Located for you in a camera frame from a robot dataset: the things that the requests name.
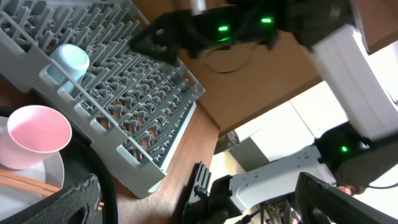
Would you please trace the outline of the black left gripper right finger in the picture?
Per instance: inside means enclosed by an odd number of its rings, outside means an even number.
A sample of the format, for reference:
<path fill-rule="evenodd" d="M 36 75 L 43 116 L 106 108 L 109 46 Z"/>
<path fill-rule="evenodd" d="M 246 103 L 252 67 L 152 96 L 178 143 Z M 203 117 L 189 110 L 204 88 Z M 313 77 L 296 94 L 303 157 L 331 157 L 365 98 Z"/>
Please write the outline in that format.
<path fill-rule="evenodd" d="M 299 174 L 295 196 L 304 224 L 397 224 L 397 219 L 307 172 Z"/>

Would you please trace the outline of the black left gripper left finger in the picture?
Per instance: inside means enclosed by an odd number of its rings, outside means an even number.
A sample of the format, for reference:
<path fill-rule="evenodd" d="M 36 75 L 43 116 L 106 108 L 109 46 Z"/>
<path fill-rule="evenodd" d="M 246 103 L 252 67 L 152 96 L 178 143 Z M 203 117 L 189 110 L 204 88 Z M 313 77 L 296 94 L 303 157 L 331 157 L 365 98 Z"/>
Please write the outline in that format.
<path fill-rule="evenodd" d="M 95 174 L 4 219 L 2 224 L 100 223 L 101 187 Z"/>

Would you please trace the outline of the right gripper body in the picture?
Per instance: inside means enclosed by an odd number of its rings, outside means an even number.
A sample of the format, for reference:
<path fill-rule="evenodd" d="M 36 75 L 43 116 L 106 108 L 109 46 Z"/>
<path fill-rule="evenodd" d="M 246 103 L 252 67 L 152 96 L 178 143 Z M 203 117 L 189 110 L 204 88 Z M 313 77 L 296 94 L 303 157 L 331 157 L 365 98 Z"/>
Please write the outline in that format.
<path fill-rule="evenodd" d="M 180 49 L 198 58 L 206 49 L 240 43 L 273 47 L 278 31 L 289 31 L 296 1 L 229 1 L 227 6 L 194 14 L 191 9 L 166 12 L 134 36 L 130 49 L 175 64 Z"/>

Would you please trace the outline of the pink plastic cup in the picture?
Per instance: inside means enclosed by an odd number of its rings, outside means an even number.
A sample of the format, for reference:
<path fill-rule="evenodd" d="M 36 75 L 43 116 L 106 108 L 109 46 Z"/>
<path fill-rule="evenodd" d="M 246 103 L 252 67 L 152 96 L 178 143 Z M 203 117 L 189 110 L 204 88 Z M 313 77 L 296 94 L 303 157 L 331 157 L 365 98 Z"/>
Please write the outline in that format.
<path fill-rule="evenodd" d="M 1 132 L 1 164 L 27 169 L 68 145 L 72 127 L 63 114 L 41 105 L 21 107 L 8 117 Z"/>

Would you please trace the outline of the light blue plastic cup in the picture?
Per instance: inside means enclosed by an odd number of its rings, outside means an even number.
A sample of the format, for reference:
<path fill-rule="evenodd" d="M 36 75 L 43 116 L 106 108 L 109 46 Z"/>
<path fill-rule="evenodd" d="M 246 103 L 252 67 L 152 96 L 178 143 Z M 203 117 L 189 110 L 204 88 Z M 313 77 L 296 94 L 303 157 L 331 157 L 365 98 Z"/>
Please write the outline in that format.
<path fill-rule="evenodd" d="M 87 53 L 73 44 L 60 45 L 49 57 L 54 59 L 78 83 L 82 81 L 90 65 L 90 59 Z M 47 71 L 58 84 L 64 81 L 65 76 L 62 75 L 62 72 L 56 66 L 49 66 Z M 65 89 L 69 93 L 71 93 L 74 88 L 75 86 L 72 82 L 68 82 L 65 85 Z"/>

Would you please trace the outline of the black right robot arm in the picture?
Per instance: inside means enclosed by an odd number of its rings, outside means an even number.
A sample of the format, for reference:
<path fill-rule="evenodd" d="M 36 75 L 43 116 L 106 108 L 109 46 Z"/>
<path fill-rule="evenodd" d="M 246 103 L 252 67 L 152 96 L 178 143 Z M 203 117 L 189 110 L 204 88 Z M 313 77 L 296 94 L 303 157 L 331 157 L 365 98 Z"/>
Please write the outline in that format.
<path fill-rule="evenodd" d="M 361 193 L 397 164 L 397 105 L 356 41 L 360 24 L 350 1 L 229 1 L 200 13 L 166 12 L 131 39 L 131 50 L 174 64 L 180 49 L 197 58 L 239 43 L 273 47 L 279 31 L 290 32 L 319 58 L 322 78 L 347 116 L 295 154 L 216 180 L 192 207 L 235 215 L 291 194 L 302 172 Z"/>

